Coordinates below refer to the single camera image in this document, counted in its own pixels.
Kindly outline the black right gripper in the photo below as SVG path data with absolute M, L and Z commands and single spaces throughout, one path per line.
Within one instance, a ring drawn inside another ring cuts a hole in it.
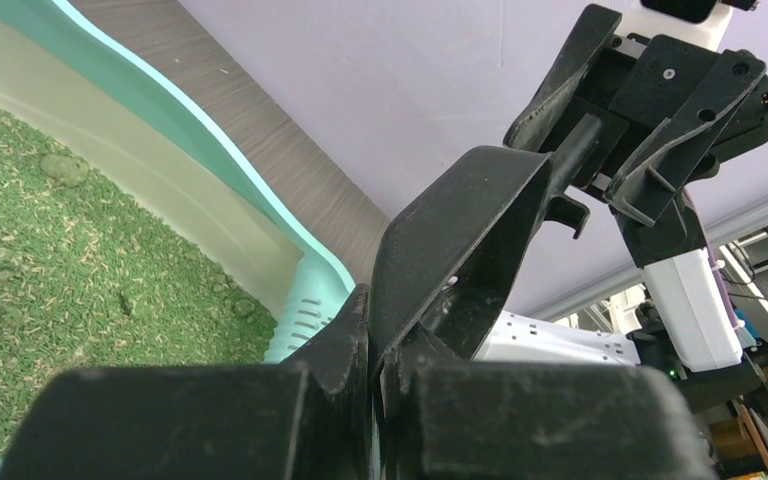
M 684 187 L 768 142 L 767 65 L 664 34 L 615 34 L 622 14 L 586 6 L 503 145 L 556 150 L 585 117 L 598 141 L 572 185 L 652 226 Z

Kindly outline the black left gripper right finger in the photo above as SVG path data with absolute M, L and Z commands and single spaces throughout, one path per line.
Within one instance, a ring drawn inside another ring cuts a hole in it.
M 380 358 L 390 479 L 712 479 L 678 389 L 651 368 L 458 358 L 422 327 Z

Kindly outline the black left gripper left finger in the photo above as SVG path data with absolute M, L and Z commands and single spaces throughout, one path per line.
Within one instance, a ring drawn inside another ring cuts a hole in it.
M 365 479 L 368 287 L 277 364 L 83 368 L 33 402 L 0 479 Z

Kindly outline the teal litter box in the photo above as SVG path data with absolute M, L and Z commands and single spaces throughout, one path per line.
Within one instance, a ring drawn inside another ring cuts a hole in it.
M 0 1 L 0 109 L 61 142 L 195 244 L 275 322 L 256 362 L 94 365 L 48 383 L 83 368 L 277 364 L 346 299 L 348 271 L 212 119 L 70 3 Z

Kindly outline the black litter scoop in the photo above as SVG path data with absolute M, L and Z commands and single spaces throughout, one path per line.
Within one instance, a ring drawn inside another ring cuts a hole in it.
M 580 237 L 590 216 L 566 189 L 604 128 L 584 115 L 551 153 L 479 146 L 467 151 L 387 227 L 369 296 L 370 370 L 418 324 L 471 359 L 510 296 L 545 221 Z

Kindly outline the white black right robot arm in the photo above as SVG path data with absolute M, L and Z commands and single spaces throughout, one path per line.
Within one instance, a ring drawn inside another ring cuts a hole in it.
M 646 365 L 676 381 L 695 411 L 758 386 L 721 264 L 686 191 L 768 142 L 765 63 L 745 50 L 717 50 L 733 7 L 583 9 L 504 144 L 562 153 L 584 137 L 563 186 L 609 208 L 642 277 L 647 312 L 624 335 L 506 313 L 479 359 Z

